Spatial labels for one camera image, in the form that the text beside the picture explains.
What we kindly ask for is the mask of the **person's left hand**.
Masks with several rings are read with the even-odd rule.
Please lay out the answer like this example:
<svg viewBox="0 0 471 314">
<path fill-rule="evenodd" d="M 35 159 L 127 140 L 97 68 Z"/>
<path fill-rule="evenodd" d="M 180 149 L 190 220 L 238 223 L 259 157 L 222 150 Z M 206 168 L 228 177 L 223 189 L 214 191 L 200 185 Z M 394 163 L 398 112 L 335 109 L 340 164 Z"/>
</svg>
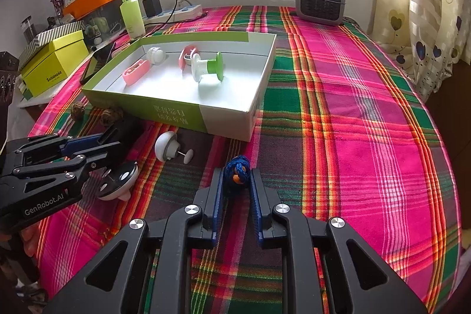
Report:
<svg viewBox="0 0 471 314">
<path fill-rule="evenodd" d="M 41 232 L 38 223 L 35 223 L 21 231 L 21 240 L 28 257 L 32 257 L 37 252 L 40 234 Z"/>
</svg>

